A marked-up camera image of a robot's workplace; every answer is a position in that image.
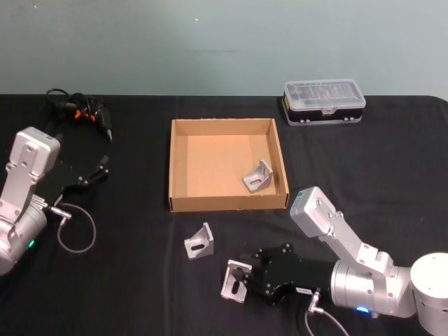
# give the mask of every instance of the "wall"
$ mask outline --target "wall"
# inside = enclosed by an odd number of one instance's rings
[[[443,0],[1,0],[0,93],[280,95],[354,78],[448,99]]]

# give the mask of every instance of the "open cardboard tray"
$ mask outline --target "open cardboard tray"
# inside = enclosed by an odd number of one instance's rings
[[[242,179],[264,159],[271,185],[251,194]],[[171,211],[285,209],[289,189],[274,119],[176,119],[169,157]]]

